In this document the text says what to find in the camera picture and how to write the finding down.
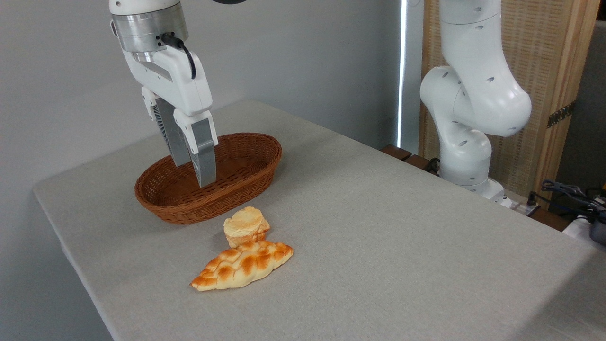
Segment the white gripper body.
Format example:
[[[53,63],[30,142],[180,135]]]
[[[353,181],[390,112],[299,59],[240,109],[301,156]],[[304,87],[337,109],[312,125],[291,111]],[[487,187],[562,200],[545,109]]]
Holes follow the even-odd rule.
[[[201,61],[195,53],[191,54],[195,64],[195,79],[191,77],[188,56],[177,48],[167,46],[164,50],[154,52],[151,63],[135,60],[130,52],[123,51],[123,55],[135,80],[172,106],[188,116],[210,110],[212,95]]]

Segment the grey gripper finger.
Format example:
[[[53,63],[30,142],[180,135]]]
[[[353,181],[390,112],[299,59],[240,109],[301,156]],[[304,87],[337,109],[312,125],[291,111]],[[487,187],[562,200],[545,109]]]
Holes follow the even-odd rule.
[[[218,136],[211,112],[207,110],[189,116],[176,109],[174,119],[185,138],[199,187],[203,188],[214,183],[216,181],[214,147],[218,145]]]
[[[179,167],[191,162],[186,139],[175,121],[175,107],[147,87],[142,88],[142,96],[150,119],[157,124],[174,164]]]

